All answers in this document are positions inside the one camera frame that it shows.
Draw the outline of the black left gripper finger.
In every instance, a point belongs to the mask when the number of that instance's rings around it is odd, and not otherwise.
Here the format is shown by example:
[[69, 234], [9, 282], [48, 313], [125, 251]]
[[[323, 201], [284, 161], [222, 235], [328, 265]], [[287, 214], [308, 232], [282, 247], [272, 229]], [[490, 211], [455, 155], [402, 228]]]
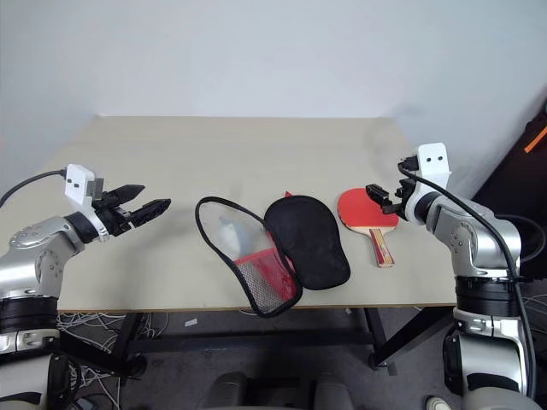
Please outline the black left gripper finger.
[[130, 202], [135, 199], [145, 187], [141, 184], [125, 184], [119, 188], [116, 188], [110, 192], [112, 197], [112, 203], [114, 205], [121, 205], [126, 202]]
[[130, 224], [133, 227], [142, 226], [164, 214], [168, 210], [170, 205], [171, 200], [168, 198], [155, 199], [151, 202], [148, 202], [138, 210], [130, 213]]

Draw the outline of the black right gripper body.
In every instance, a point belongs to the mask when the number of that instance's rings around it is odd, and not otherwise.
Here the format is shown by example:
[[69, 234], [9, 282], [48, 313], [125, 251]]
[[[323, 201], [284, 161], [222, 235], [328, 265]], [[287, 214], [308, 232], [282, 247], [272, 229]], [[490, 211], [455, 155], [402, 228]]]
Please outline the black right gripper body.
[[415, 191], [415, 180], [412, 178], [400, 179], [399, 184], [400, 186], [396, 189], [395, 196], [401, 199], [401, 206], [405, 207]]

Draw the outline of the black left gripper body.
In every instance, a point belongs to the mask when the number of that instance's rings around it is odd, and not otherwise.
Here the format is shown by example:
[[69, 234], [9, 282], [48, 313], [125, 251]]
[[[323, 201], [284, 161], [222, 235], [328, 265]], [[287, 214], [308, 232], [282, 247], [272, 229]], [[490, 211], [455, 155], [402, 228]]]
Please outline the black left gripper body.
[[132, 229], [128, 220], [129, 213], [121, 208], [123, 203], [123, 197], [116, 193], [104, 193], [100, 199], [91, 203], [96, 216], [111, 236], [119, 236]]

